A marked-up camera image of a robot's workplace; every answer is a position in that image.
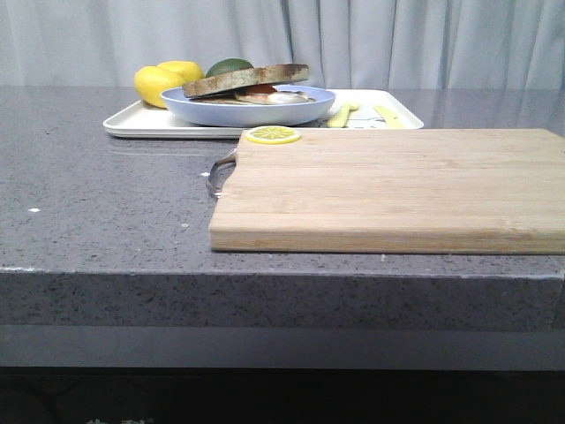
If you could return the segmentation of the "white rectangular tray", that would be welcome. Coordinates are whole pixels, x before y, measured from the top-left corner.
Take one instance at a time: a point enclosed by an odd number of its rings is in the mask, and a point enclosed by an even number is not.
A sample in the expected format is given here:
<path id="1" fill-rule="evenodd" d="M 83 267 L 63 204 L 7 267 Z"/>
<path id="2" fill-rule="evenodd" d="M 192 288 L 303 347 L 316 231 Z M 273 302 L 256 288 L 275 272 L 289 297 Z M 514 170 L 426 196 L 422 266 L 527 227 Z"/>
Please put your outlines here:
<path id="1" fill-rule="evenodd" d="M 336 89 L 336 99 L 329 111 L 305 127 L 326 129 L 327 121 L 344 103 L 357 104 L 358 109 L 350 113 L 349 129 L 386 129 L 388 126 L 376 106 L 394 111 L 405 129 L 420 129 L 422 120 L 414 115 L 392 94 L 376 89 Z M 196 125 L 175 117 L 170 111 L 148 106 L 142 101 L 120 110 L 103 121 L 106 132 L 121 138 L 137 139 L 237 139 L 241 127 L 213 127 Z"/>

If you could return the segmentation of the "rear yellow lemon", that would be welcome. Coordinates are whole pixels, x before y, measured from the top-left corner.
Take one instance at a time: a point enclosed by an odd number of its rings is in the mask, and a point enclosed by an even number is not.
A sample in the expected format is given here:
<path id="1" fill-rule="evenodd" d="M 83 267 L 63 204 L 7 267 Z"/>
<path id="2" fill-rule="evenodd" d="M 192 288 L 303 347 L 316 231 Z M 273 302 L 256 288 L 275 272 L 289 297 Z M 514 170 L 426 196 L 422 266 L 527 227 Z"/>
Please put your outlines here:
<path id="1" fill-rule="evenodd" d="M 200 65 L 193 61 L 171 60 L 161 62 L 157 66 L 182 76 L 186 82 L 201 80 L 205 77 Z"/>

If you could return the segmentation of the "bread slice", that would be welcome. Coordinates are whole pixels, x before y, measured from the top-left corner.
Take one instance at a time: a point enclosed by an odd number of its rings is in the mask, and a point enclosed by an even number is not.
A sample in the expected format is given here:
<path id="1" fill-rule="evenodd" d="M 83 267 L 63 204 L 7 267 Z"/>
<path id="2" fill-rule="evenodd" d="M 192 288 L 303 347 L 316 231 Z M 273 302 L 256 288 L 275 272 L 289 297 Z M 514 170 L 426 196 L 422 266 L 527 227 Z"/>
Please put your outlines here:
<path id="1" fill-rule="evenodd" d="M 280 85 L 308 80 L 307 64 L 274 64 L 225 72 L 212 77 L 187 82 L 183 85 L 187 98 L 217 95 L 257 85 Z"/>
<path id="2" fill-rule="evenodd" d="M 234 95 L 219 95 L 219 96 L 202 96 L 189 98 L 190 102 L 203 102 L 213 104 L 249 104 L 247 101 L 242 101 Z"/>

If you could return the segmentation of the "green lime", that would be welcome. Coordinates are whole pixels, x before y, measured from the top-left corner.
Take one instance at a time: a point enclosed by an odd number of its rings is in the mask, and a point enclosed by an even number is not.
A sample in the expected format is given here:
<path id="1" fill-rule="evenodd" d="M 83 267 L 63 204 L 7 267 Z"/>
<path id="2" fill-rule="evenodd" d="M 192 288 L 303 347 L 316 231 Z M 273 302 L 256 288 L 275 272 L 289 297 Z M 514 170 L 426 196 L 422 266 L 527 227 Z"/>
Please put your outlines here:
<path id="1" fill-rule="evenodd" d="M 234 72 L 234 71 L 240 71 L 250 68 L 253 68 L 252 63 L 243 58 L 238 58 L 238 57 L 226 58 L 213 64 L 208 69 L 206 73 L 206 77 L 210 78 L 226 72 Z"/>

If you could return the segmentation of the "light blue round plate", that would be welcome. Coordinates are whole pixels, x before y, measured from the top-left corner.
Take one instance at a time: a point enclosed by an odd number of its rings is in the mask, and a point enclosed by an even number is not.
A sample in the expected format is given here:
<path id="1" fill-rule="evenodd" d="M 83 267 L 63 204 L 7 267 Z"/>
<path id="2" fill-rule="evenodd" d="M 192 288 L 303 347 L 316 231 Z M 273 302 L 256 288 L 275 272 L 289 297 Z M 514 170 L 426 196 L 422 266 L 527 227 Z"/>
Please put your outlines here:
<path id="1" fill-rule="evenodd" d="M 197 125 L 253 127 L 258 125 L 301 125 L 325 115 L 336 94 L 326 89 L 279 85 L 279 92 L 303 92 L 311 102 L 292 104 L 253 104 L 249 102 L 199 102 L 185 97 L 181 87 L 165 90 L 161 97 L 176 117 Z"/>

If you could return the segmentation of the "fried egg toy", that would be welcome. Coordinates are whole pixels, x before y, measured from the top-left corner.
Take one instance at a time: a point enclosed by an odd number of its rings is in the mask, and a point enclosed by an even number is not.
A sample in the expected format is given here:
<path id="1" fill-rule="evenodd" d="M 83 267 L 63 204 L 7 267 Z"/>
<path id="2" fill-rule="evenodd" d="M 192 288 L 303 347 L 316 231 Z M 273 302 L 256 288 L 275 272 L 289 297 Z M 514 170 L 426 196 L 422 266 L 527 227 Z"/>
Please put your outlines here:
<path id="1" fill-rule="evenodd" d="M 234 94 L 240 102 L 262 105 L 297 104 L 313 102 L 313 98 L 301 91 L 279 91 L 271 86 L 252 86 L 246 90 L 238 90 Z"/>

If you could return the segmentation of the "wooden cutting board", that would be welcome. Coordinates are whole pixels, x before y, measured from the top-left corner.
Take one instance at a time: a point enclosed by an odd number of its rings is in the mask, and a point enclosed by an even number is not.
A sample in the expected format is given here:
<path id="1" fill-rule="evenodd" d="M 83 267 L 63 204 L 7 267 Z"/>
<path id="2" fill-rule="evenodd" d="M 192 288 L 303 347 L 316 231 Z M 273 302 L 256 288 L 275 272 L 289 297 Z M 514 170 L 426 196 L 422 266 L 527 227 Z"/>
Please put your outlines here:
<path id="1" fill-rule="evenodd" d="M 562 254 L 564 139 L 544 129 L 242 137 L 209 232 L 224 251 Z"/>

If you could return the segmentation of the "yellow plastic knife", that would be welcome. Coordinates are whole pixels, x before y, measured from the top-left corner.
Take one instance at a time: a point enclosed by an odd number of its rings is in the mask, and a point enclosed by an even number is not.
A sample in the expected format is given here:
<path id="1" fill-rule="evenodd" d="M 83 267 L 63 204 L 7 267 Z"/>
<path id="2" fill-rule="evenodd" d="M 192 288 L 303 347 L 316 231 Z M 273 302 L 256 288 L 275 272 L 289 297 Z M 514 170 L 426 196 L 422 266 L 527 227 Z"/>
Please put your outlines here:
<path id="1" fill-rule="evenodd" d="M 373 109 L 382 117 L 388 128 L 403 129 L 405 127 L 398 114 L 392 109 L 382 105 L 374 105 Z"/>

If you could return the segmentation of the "grey white curtain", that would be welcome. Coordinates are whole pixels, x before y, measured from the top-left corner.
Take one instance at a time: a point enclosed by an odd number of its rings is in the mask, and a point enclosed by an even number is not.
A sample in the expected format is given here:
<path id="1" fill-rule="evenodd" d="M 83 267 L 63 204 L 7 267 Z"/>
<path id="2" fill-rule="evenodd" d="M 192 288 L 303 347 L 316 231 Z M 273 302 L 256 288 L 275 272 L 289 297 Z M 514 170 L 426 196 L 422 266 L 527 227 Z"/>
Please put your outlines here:
<path id="1" fill-rule="evenodd" d="M 4 1 L 5 86 L 129 86 L 167 60 L 303 63 L 315 86 L 564 86 L 561 1 Z"/>

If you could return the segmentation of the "yellow plastic fork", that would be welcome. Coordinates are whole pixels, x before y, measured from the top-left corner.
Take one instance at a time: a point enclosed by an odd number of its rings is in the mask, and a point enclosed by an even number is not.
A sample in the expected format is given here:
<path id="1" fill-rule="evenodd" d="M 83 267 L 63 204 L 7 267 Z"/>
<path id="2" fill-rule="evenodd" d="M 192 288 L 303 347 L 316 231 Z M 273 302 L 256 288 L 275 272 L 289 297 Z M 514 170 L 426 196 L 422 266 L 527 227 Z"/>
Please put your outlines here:
<path id="1" fill-rule="evenodd" d="M 347 126 L 351 112 L 359 109 L 358 103 L 344 103 L 340 109 L 327 121 L 329 128 L 344 128 Z"/>

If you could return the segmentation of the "front yellow lemon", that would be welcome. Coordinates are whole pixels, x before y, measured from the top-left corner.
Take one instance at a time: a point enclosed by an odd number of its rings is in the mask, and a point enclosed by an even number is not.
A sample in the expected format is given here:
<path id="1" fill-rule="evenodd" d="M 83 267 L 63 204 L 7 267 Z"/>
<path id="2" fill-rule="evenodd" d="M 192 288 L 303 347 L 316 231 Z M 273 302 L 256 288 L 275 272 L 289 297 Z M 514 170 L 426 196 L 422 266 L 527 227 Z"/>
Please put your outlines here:
<path id="1" fill-rule="evenodd" d="M 161 109 L 167 108 L 162 92 L 181 87 L 185 82 L 180 74 L 156 65 L 142 67 L 133 76 L 133 85 L 140 98 Z"/>

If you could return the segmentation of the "yellow lemon slice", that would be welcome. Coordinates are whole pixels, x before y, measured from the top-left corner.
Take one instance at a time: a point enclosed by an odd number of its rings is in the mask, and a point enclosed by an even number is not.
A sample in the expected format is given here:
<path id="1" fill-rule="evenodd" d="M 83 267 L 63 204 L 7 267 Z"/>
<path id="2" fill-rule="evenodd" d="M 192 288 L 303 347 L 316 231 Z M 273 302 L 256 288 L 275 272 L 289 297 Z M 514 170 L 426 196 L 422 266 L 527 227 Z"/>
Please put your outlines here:
<path id="1" fill-rule="evenodd" d="M 251 142 L 265 145 L 288 144 L 301 138 L 297 129 L 283 125 L 258 126 L 245 130 L 243 135 Z"/>

